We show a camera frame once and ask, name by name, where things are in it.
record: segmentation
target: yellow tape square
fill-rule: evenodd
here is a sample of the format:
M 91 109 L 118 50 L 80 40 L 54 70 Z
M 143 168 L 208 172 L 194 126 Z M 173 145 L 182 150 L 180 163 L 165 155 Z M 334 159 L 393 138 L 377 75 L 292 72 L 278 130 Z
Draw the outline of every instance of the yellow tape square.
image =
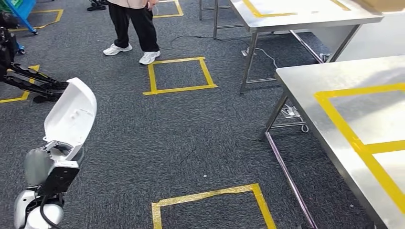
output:
M 180 17 L 180 16 L 184 15 L 183 10 L 181 9 L 179 0 L 161 0 L 161 1 L 158 1 L 158 3 L 165 3 L 165 2 L 174 2 L 174 4 L 176 5 L 178 13 L 177 14 L 168 14 L 168 15 L 156 15 L 156 16 L 153 16 L 153 18 L 170 18 L 170 17 Z
M 372 87 L 342 89 L 335 91 L 323 91 L 315 93 L 315 98 L 323 108 L 325 113 L 329 116 L 331 121 L 340 130 L 343 136 L 347 139 L 359 157 L 363 160 L 371 173 L 375 176 L 377 181 L 381 184 L 387 194 L 391 197 L 393 202 L 398 206 L 400 211 L 405 214 L 405 194 L 401 191 L 399 186 L 387 174 L 385 169 L 374 158 L 373 154 L 393 152 L 405 150 L 405 140 L 382 142 L 365 145 L 355 132 L 346 123 L 338 110 L 330 102 L 331 98 L 353 96 L 360 94 L 373 94 L 392 91 L 405 92 L 405 83 L 386 84 Z
M 257 205 L 262 213 L 263 219 L 267 225 L 268 229 L 276 229 L 276 225 L 274 224 L 274 220 L 271 217 L 270 210 L 267 207 L 266 200 L 263 197 L 262 191 L 260 190 L 259 184 L 251 184 L 251 185 L 244 185 L 238 187 L 230 187 L 225 189 L 220 189 L 211 192 L 203 192 L 198 194 L 192 194 L 182 197 L 174 197 L 169 199 L 161 199 L 157 203 L 152 203 L 152 220 L 153 220 L 153 229 L 162 229 L 162 218 L 160 214 L 160 208 L 164 206 L 174 205 L 174 204 L 181 204 L 191 201 L 197 201 L 204 198 L 209 198 L 221 194 L 229 194 L 229 193 L 242 193 L 252 191 Z
M 56 18 L 55 18 L 54 21 L 52 21 L 52 22 L 50 22 L 50 23 L 48 23 L 48 24 L 45 24 L 45 25 L 34 26 L 33 28 L 39 30 L 39 29 L 43 29 L 45 26 L 48 26 L 48 25 L 50 25 L 50 24 L 57 23 L 58 21 L 61 20 L 61 17 L 62 17 L 62 14 L 63 14 L 63 9 L 31 11 L 31 13 L 52 13 L 52 12 L 57 12 L 57 13 L 58 13 L 58 14 L 56 15 Z M 28 30 L 28 28 L 12 29 L 12 30 L 9 30 L 9 31 L 15 32 L 15 31 L 26 31 L 26 30 Z
M 271 18 L 271 17 L 281 17 L 281 16 L 291 16 L 291 15 L 297 15 L 297 12 L 291 12 L 291 13 L 271 13 L 271 14 L 262 14 L 260 13 L 257 8 L 252 4 L 250 0 L 242 0 L 243 3 L 250 9 L 252 14 L 257 17 L 257 18 Z M 341 3 L 338 0 L 326 0 L 326 1 L 332 1 L 336 5 L 342 8 L 344 11 L 350 11 L 348 7 L 346 7 L 343 3 Z
M 205 64 L 204 60 L 205 60 L 205 57 L 193 57 L 193 58 L 176 59 L 176 60 L 155 61 L 155 62 L 149 64 L 148 72 L 149 72 L 149 81 L 150 81 L 150 92 L 144 92 L 143 94 L 152 95 L 152 94 L 162 94 L 162 93 L 169 93 L 169 92 L 184 92 L 184 91 L 193 91 L 193 90 L 218 87 L 217 85 L 215 85 L 213 83 L 210 72 L 208 71 L 207 65 Z M 207 85 L 158 90 L 157 86 L 156 86 L 155 70 L 154 70 L 153 66 L 156 64 L 160 64 L 160 63 L 175 63 L 175 62 L 185 62 L 185 61 L 198 61 L 200 63 L 205 80 L 207 81 Z
M 38 65 L 34 65 L 34 66 L 29 66 L 29 68 L 32 68 L 32 69 L 38 71 L 38 70 L 39 70 L 39 64 L 38 64 Z M 34 83 L 35 80 L 34 80 L 34 79 L 29 79 L 29 82 L 30 82 L 30 83 Z M 28 95 L 29 95 L 29 94 L 30 94 L 30 93 L 29 93 L 28 91 L 24 91 L 24 92 L 22 93 L 21 97 L 13 98 L 13 99 L 1 99 L 1 100 L 0 100 L 0 104 L 26 100 L 26 99 L 28 98 Z

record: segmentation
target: metal table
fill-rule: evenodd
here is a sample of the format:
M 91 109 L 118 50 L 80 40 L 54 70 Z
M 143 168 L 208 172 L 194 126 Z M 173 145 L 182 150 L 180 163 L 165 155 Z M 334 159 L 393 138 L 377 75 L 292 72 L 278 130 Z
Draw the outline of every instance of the metal table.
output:
M 218 29 L 244 26 L 252 33 L 249 50 L 254 51 L 260 32 L 289 31 L 319 63 L 324 63 L 324 60 L 293 30 L 352 26 L 346 39 L 328 59 L 328 62 L 334 62 L 360 25 L 380 22 L 383 18 L 380 13 L 365 9 L 352 0 L 230 0 L 230 6 L 243 25 L 218 26 L 218 2 L 219 0 L 215 0 L 214 4 L 214 37 L 217 36 Z M 253 56 L 254 52 L 249 52 L 240 93 L 245 91 L 249 83 L 275 80 L 274 78 L 248 80 Z
M 317 228 L 271 137 L 287 98 L 377 228 L 405 228 L 405 55 L 279 68 L 284 92 L 267 139 L 309 224 Z

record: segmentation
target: white sneaker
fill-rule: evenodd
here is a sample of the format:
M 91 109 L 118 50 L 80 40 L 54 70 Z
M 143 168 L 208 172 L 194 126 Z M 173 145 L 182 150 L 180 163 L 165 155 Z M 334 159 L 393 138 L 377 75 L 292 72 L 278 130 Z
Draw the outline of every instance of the white sneaker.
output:
M 143 54 L 142 58 L 139 60 L 139 63 L 143 65 L 148 65 L 150 63 L 153 63 L 155 61 L 155 58 L 158 56 L 160 56 L 160 51 L 145 52 L 145 54 Z
M 116 46 L 115 44 L 112 44 L 108 49 L 104 50 L 103 53 L 106 56 L 114 56 L 117 55 L 120 52 L 128 52 L 132 50 L 132 46 L 131 44 L 128 44 L 128 47 L 126 48 L 120 48 L 118 46 Z

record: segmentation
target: black cable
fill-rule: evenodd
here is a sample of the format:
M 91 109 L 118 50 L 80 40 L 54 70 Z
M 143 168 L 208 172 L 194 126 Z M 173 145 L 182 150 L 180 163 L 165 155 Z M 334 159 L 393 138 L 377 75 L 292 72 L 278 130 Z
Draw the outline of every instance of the black cable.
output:
M 55 228 L 55 229 L 62 229 L 61 227 L 59 227 L 58 225 L 56 225 L 56 224 L 54 224 L 52 221 L 50 221 L 50 220 L 48 219 L 48 217 L 45 215 L 45 213 L 43 212 L 43 207 L 45 206 L 45 203 L 46 203 L 47 200 L 48 200 L 48 195 L 44 195 L 44 196 L 43 196 L 43 199 L 42 199 L 42 202 L 41 202 L 41 206 L 39 207 L 39 212 L 40 212 L 40 214 L 41 214 L 43 220 L 45 220 L 45 222 L 46 222 L 47 224 L 49 224 L 52 228 Z
M 173 46 L 172 46 L 173 42 L 174 42 L 175 40 L 179 39 L 179 38 L 182 38 L 182 37 L 212 38 L 212 39 L 214 39 L 215 41 L 220 41 L 220 42 L 241 41 L 241 42 L 245 43 L 247 46 L 249 46 L 249 43 L 247 43 L 246 41 L 244 41 L 244 40 L 242 40 L 242 39 L 238 39 L 238 38 L 231 38 L 231 39 L 228 39 L 228 40 L 223 40 L 223 39 L 219 39 L 219 38 L 216 38 L 216 37 L 203 37 L 203 36 L 183 35 L 183 36 L 178 36 L 178 37 L 174 38 L 173 40 L 171 40 L 170 43 L 169 43 L 169 44 L 170 44 L 170 48 L 168 48 L 168 49 L 162 48 L 162 47 L 160 47 L 160 48 L 161 48 L 161 49 L 164 49 L 164 50 L 172 50 L 172 49 L 174 49 Z

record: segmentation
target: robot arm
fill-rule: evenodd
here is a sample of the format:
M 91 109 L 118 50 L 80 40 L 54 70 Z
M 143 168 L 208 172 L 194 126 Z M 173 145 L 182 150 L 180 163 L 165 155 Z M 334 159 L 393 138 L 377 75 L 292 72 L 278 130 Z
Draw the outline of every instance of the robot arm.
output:
M 16 229 L 60 228 L 57 224 L 64 215 L 63 193 L 79 172 L 77 161 L 63 160 L 63 155 L 68 155 L 72 149 L 51 141 L 26 155 L 24 172 L 28 187 L 15 201 Z
M 82 146 L 97 112 L 90 88 L 77 78 L 67 82 L 68 87 L 45 120 L 46 145 L 25 157 L 27 188 L 15 200 L 16 229 L 60 229 L 57 224 L 64 216 L 63 194 L 79 172 Z

